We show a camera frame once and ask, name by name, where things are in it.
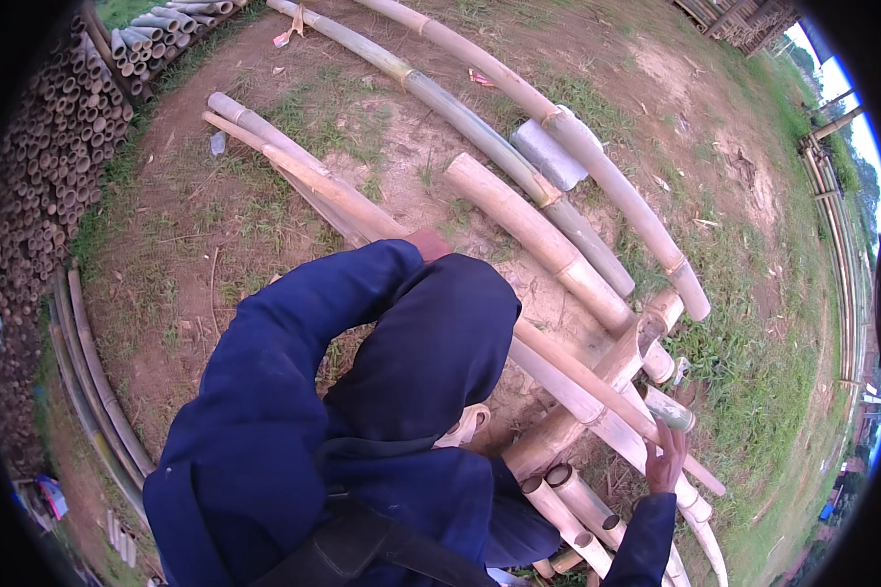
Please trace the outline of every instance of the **hand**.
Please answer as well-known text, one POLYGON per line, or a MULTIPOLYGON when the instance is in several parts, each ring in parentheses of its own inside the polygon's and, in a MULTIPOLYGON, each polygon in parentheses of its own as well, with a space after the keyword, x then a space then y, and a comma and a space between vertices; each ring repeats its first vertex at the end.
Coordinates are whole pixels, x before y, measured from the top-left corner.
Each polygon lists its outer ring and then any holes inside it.
POLYGON ((646 482, 650 493, 675 493, 675 482, 689 453, 689 439, 683 430, 670 429, 658 418, 656 428, 662 441, 662 456, 657 455, 657 446, 652 440, 643 439, 646 443, 646 482))
POLYGON ((411 242, 411 244, 418 248, 424 264, 433 263, 446 254, 454 252, 454 249, 450 248, 450 245, 441 238, 441 235, 436 230, 430 228, 422 228, 412 232, 405 237, 405 241, 411 242))

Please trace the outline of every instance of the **black strap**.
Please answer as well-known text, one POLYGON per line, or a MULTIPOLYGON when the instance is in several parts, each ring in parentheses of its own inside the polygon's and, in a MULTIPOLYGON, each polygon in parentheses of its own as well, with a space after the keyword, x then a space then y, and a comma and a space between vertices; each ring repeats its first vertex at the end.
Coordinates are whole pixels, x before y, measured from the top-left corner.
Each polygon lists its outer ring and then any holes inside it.
POLYGON ((354 499, 338 499, 321 525, 251 587, 341 587, 382 559, 451 587, 494 587, 481 565, 354 499))

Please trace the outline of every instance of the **bamboo fence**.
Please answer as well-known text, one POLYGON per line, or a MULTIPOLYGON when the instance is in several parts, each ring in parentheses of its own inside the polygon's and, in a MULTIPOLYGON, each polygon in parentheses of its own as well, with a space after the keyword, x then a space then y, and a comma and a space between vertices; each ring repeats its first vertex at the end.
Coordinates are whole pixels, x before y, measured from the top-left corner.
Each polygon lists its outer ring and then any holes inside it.
POLYGON ((846 384, 861 385, 859 379, 864 363, 864 325, 868 321, 868 306, 864 277, 859 270, 857 229, 843 204, 844 196, 835 178, 833 163, 813 134, 800 138, 799 158, 815 194, 815 204, 824 229, 833 245, 841 336, 839 378, 846 384))

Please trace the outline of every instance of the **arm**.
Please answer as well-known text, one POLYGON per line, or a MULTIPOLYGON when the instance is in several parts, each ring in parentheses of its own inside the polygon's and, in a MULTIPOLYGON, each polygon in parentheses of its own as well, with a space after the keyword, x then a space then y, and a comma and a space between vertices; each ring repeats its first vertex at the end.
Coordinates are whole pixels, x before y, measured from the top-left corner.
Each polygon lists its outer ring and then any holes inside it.
POLYGON ((378 319, 422 267, 411 243, 376 241, 238 305, 143 488, 179 584, 252 581, 314 528, 326 498, 313 460, 327 426, 317 366, 330 339, 378 319))
POLYGON ((658 587, 669 562, 675 530, 675 483, 689 453, 689 441, 681 430, 670 430, 656 420, 662 440, 646 442, 646 481, 649 495, 640 500, 626 526, 623 542, 613 558, 604 587, 658 587))

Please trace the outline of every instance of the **paper scrap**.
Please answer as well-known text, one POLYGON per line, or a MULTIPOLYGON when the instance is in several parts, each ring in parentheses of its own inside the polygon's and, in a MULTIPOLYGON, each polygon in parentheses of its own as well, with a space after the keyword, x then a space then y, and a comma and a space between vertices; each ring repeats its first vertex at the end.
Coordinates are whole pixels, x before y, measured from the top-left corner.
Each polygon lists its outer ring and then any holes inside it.
POLYGON ((666 183, 666 181, 663 178, 660 178, 658 176, 653 176, 653 180, 656 180, 656 183, 658 183, 658 186, 660 188, 662 188, 663 190, 665 190, 666 192, 672 191, 672 188, 669 187, 669 184, 666 183))
POLYGON ((485 76, 483 76, 479 71, 474 68, 467 69, 470 72, 470 81, 476 82, 480 86, 495 86, 493 82, 488 80, 485 76))

